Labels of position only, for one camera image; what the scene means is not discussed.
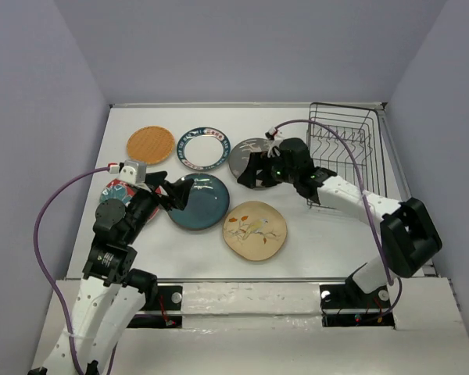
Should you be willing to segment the grey deer plate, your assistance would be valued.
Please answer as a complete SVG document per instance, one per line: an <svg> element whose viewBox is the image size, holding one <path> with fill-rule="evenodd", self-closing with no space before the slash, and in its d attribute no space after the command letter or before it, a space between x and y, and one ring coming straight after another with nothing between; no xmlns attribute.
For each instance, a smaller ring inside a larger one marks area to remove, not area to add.
<svg viewBox="0 0 469 375"><path fill-rule="evenodd" d="M249 138L238 143L231 151L231 154L228 158L228 165L231 173L236 179L246 168L249 156L252 152L261 152L261 168L266 168L271 166L271 160L267 156L267 151L269 148L269 142L265 138ZM261 187L246 187L249 189L266 189Z"/></svg>

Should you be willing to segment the orange woven round plate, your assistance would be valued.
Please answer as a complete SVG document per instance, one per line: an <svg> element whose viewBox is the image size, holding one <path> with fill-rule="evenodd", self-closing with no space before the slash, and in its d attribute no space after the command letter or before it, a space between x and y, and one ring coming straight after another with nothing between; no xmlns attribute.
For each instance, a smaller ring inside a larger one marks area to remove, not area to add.
<svg viewBox="0 0 469 375"><path fill-rule="evenodd" d="M166 160L174 146L174 136L168 129L149 126L134 132L127 141L126 149L130 159L155 165Z"/></svg>

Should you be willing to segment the dark blue glazed plate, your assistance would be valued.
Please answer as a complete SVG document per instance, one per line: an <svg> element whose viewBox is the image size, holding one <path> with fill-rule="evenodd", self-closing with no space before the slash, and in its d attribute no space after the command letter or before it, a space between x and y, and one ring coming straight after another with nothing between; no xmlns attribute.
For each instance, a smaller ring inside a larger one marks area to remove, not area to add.
<svg viewBox="0 0 469 375"><path fill-rule="evenodd" d="M230 206L230 195L225 184L208 173L190 173L181 180L193 180L184 210L168 212L171 220L187 230L208 229L226 215Z"/></svg>

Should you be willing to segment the red teal floral plate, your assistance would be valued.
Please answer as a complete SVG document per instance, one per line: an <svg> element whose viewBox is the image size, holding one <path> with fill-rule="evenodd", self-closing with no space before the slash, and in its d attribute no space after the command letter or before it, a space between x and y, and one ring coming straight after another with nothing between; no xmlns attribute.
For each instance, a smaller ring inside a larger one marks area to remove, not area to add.
<svg viewBox="0 0 469 375"><path fill-rule="evenodd" d="M108 200L118 200L128 208L133 205L134 196L141 190L150 191L150 188L145 184L135 186L122 180L114 179L102 189L98 202L103 203Z"/></svg>

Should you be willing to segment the white plate teal rim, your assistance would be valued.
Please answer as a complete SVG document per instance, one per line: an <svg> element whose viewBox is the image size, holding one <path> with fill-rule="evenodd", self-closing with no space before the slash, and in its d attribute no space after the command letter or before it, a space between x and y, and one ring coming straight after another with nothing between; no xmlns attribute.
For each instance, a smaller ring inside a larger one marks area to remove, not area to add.
<svg viewBox="0 0 469 375"><path fill-rule="evenodd" d="M231 143L221 130L197 127L181 136L176 153L179 161L190 170L209 171L227 161Z"/></svg>

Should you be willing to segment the beige bird plate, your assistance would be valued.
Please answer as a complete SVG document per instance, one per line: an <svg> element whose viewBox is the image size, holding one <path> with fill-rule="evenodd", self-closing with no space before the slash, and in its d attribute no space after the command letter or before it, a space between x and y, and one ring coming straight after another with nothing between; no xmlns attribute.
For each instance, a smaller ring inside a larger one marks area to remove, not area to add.
<svg viewBox="0 0 469 375"><path fill-rule="evenodd" d="M259 201L237 205L223 225L227 246L250 262L266 261L276 255L287 235L285 218L273 206Z"/></svg>

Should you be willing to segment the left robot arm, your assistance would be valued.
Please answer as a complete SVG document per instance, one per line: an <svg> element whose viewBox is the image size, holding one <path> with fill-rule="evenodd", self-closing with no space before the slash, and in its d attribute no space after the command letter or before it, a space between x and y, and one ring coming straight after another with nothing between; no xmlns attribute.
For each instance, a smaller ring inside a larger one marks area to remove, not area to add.
<svg viewBox="0 0 469 375"><path fill-rule="evenodd" d="M167 181L165 171L149 173L138 162L110 163L90 175L106 171L136 188L128 204L107 199L95 210L94 238L82 269L77 298L68 306L41 257L38 231L45 211L34 224L34 254L57 296L65 327L48 358L32 374L111 373L116 346L140 309L156 303L156 275L133 267L137 236L156 209L182 210L188 204L193 180Z"/></svg>

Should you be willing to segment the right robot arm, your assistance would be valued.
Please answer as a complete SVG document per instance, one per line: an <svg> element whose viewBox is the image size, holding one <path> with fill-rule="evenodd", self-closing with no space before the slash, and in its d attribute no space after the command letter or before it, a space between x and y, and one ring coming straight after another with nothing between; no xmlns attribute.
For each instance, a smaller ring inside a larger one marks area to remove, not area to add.
<svg viewBox="0 0 469 375"><path fill-rule="evenodd" d="M333 170L315 166L306 143L296 137L271 150L251 152L237 182L250 189L291 184L300 196L371 228L379 255L345 280L344 296L350 305L364 305L389 280L412 277L442 249L442 240L421 200L402 202L382 197L351 184Z"/></svg>

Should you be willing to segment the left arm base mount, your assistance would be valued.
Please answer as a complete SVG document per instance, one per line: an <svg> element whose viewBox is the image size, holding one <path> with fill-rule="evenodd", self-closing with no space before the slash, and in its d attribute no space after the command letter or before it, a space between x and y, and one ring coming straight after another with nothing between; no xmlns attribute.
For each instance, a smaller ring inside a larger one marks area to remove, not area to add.
<svg viewBox="0 0 469 375"><path fill-rule="evenodd" d="M180 329L183 287L179 284L160 284L156 297L146 300L145 305L134 315L129 329Z"/></svg>

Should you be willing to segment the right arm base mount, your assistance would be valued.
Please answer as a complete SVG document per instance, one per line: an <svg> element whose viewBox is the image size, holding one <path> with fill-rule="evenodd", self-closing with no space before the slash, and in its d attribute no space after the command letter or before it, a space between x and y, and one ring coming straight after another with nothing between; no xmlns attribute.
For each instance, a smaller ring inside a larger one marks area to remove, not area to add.
<svg viewBox="0 0 469 375"><path fill-rule="evenodd" d="M344 284L320 285L320 310L323 327L394 327L391 300L386 286L360 297L344 294Z"/></svg>

